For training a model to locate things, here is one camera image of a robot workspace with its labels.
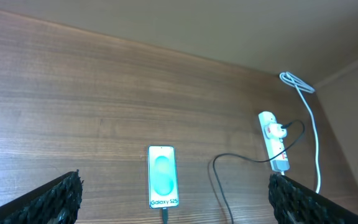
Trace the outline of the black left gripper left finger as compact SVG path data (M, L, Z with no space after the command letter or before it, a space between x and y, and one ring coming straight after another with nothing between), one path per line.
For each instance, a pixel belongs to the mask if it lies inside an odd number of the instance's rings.
M71 171L0 206L0 223L75 223L83 193L79 171Z

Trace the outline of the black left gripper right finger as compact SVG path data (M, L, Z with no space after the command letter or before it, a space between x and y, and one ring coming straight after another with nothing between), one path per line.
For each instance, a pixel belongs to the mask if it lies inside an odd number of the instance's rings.
M355 213L284 175L270 176L268 200L279 223L358 223Z

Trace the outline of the blue screen smartphone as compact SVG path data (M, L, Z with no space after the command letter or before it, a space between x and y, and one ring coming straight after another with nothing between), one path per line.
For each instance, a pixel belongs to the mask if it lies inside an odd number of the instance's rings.
M149 207L179 205L177 163L173 146L148 147Z

